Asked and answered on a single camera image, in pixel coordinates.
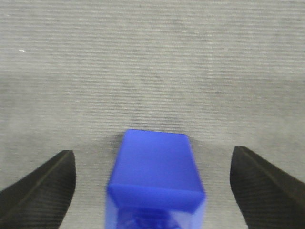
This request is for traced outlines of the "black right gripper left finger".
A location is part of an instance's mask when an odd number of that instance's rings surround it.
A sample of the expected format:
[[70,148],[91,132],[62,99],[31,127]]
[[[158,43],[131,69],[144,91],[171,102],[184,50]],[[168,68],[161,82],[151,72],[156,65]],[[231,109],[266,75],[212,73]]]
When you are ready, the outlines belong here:
[[75,187],[75,155],[63,150],[0,192],[0,227],[58,229]]

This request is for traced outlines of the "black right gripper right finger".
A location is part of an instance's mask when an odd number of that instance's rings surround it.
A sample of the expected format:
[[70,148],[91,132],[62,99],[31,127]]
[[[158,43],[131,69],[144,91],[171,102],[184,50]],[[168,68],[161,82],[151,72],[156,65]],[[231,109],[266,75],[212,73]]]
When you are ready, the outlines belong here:
[[235,146],[230,185],[250,229],[303,229],[305,184],[245,146]]

